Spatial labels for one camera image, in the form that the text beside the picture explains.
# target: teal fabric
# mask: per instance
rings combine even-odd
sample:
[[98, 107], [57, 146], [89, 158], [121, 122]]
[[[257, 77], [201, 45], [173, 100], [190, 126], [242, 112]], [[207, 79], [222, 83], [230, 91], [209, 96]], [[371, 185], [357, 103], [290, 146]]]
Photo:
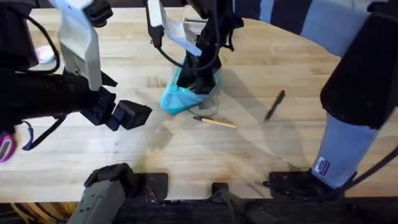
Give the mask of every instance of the teal fabric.
[[[177, 86], [181, 70], [178, 68], [175, 71], [160, 99], [160, 107], [171, 115], [193, 108], [209, 97], [209, 95], [197, 95], [188, 88]], [[218, 84], [218, 71], [215, 73], [215, 83]]]

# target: pencil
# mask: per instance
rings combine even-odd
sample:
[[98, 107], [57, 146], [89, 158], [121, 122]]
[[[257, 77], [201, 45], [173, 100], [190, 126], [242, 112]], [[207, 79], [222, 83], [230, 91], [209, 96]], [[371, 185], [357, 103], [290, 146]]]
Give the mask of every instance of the pencil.
[[226, 122], [222, 122], [222, 121], [215, 121], [211, 118], [204, 118], [201, 116], [194, 116], [193, 119], [197, 120], [197, 121], [203, 121], [203, 122], [207, 122], [207, 123], [211, 123], [211, 124], [218, 124], [218, 125], [222, 125], [222, 126], [226, 126], [229, 128], [237, 128], [234, 124], [230, 124], [230, 123], [226, 123]]

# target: black pen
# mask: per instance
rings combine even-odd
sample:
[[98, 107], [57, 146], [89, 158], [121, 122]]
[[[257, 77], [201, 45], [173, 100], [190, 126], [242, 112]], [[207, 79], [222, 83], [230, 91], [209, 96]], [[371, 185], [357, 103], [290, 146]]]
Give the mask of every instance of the black pen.
[[272, 108], [268, 111], [266, 117], [264, 118], [264, 123], [269, 121], [269, 119], [271, 118], [271, 116], [274, 114], [275, 109], [278, 107], [278, 105], [280, 104], [280, 102], [282, 102], [282, 100], [285, 98], [286, 92], [285, 90], [282, 90], [278, 97], [276, 98], [274, 104], [272, 105]]

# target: wooden table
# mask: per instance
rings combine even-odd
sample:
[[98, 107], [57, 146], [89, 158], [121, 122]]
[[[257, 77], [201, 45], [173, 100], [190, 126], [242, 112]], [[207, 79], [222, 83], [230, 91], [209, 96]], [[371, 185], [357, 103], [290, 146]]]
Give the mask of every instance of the wooden table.
[[[196, 17], [186, 8], [168, 9], [171, 17]], [[54, 9], [32, 16], [54, 41], [60, 21]], [[35, 45], [46, 40], [31, 27]], [[272, 170], [308, 169], [325, 128], [319, 93], [339, 61], [322, 47], [256, 21], [234, 33], [235, 52], [221, 51], [223, 62], [216, 118], [238, 129], [201, 123], [184, 112], [171, 116], [159, 99], [174, 67], [153, 46], [143, 9], [115, 9], [108, 25], [98, 29], [102, 69], [119, 82], [108, 88], [154, 111], [143, 127], [117, 132], [94, 127], [80, 114], [67, 120], [38, 148], [19, 149], [0, 164], [0, 202], [77, 201], [89, 174], [105, 165], [127, 162], [135, 172], [167, 172], [169, 199], [205, 198], [212, 182], [227, 182], [242, 197], [269, 197], [255, 183]], [[164, 50], [182, 58], [183, 50], [165, 40]], [[281, 90], [287, 96], [272, 119], [266, 111]], [[31, 120], [38, 136], [52, 118]], [[391, 151], [398, 141], [397, 116], [383, 128], [359, 172]], [[28, 140], [17, 128], [20, 146]], [[349, 196], [398, 196], [398, 161], [348, 192]]]

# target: cable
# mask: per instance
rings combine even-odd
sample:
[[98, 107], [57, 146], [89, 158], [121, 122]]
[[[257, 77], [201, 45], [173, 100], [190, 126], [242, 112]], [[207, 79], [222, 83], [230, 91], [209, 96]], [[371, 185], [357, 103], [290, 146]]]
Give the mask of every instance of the cable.
[[368, 177], [370, 177], [371, 175], [373, 175], [374, 173], [376, 173], [377, 171], [379, 171], [380, 169], [385, 167], [388, 163], [390, 163], [392, 160], [394, 160], [397, 156], [398, 156], [398, 146], [392, 152], [390, 152], [388, 155], [386, 155], [382, 160], [380, 160], [377, 164], [375, 164], [370, 169], [368, 169], [365, 173], [363, 173], [359, 177], [355, 178], [351, 183], [343, 186], [340, 189], [330, 192], [328, 194], [319, 195], [317, 197], [310, 198], [310, 200], [324, 200], [324, 199], [342, 194], [346, 190], [353, 188], [354, 186], [358, 185], [359, 183], [361, 183], [362, 181], [364, 181], [365, 179], [367, 179]]
[[[364, 181], [365, 179], [367, 179], [368, 177], [370, 177], [371, 175], [373, 175], [374, 173], [376, 173], [377, 171], [379, 171], [386, 165], [388, 165], [388, 163], [390, 163], [392, 160], [394, 160], [397, 156], [398, 156], [398, 146], [392, 152], [390, 152], [388, 155], [386, 155], [382, 160], [380, 160], [377, 164], [375, 164], [374, 166], [369, 168], [366, 172], [361, 174], [359, 177], [355, 178], [352, 182], [342, 186], [342, 188], [336, 189], [330, 193], [321, 194], [321, 195], [318, 195], [315, 197], [294, 198], [294, 199], [304, 201], [304, 202], [319, 202], [319, 201], [328, 200], [329, 198], [332, 198], [332, 197], [339, 196], [342, 193], [344, 193], [345, 191], [355, 187], [356, 185], [358, 185], [359, 183], [361, 183], [362, 181]], [[265, 183], [264, 186], [269, 187], [269, 188], [272, 188], [274, 186], [274, 187], [278, 187], [278, 188], [283, 188], [284, 190], [289, 190], [291, 192], [297, 191], [296, 189], [293, 189], [293, 188], [287, 189], [283, 186], [278, 186], [276, 184], [272, 184], [269, 181], [266, 181], [264, 183]]]
[[218, 27], [218, 12], [217, 12], [217, 0], [213, 0], [214, 2], [214, 22], [215, 22], [215, 29], [216, 29], [216, 53], [214, 54], [213, 58], [210, 60], [210, 62], [207, 65], [204, 65], [202, 67], [199, 68], [191, 68], [188, 65], [182, 65], [178, 62], [176, 62], [174, 59], [172, 59], [170, 56], [168, 56], [163, 50], [161, 46], [156, 47], [156, 49], [160, 52], [160, 54], [163, 55], [163, 57], [165, 57], [169, 62], [171, 62], [172, 64], [174, 64], [177, 67], [186, 69], [186, 70], [190, 70], [190, 71], [203, 71], [206, 70], [207, 68], [209, 68], [210, 66], [213, 65], [213, 63], [216, 61], [218, 54], [220, 53], [220, 48], [221, 48], [221, 34], [220, 34], [220, 30]]
[[55, 47], [54, 43], [52, 42], [49, 33], [45, 30], [45, 28], [40, 25], [35, 19], [33, 19], [32, 17], [25, 15], [23, 13], [21, 13], [20, 11], [18, 11], [17, 9], [14, 9], [11, 6], [2, 6], [5, 7], [6, 9], [10, 10], [11, 12], [23, 17], [24, 19], [27, 19], [28, 21], [30, 21], [31, 23], [33, 23], [33, 25], [35, 25], [44, 35], [44, 37], [47, 39], [47, 42], [50, 44], [51, 49], [54, 52], [55, 55], [55, 60], [56, 60], [56, 64], [55, 66], [50, 69], [50, 70], [42, 70], [42, 71], [32, 71], [32, 70], [24, 70], [24, 71], [19, 71], [22, 73], [26, 73], [26, 74], [32, 74], [32, 75], [50, 75], [55, 73], [59, 68], [60, 68], [60, 55], [57, 51], [57, 48]]
[[51, 133], [53, 133], [63, 122], [64, 120], [67, 118], [67, 115], [61, 116], [59, 117], [54, 123], [53, 125], [51, 125], [51, 127], [49, 127], [42, 135], [40, 135], [35, 141], [33, 141], [33, 129], [32, 126], [27, 122], [27, 121], [23, 121], [24, 123], [26, 123], [28, 125], [28, 130], [29, 130], [29, 134], [30, 134], [30, 139], [29, 142], [22, 148], [25, 151], [29, 151], [33, 148], [35, 148], [36, 146], [38, 146], [44, 139], [46, 139]]

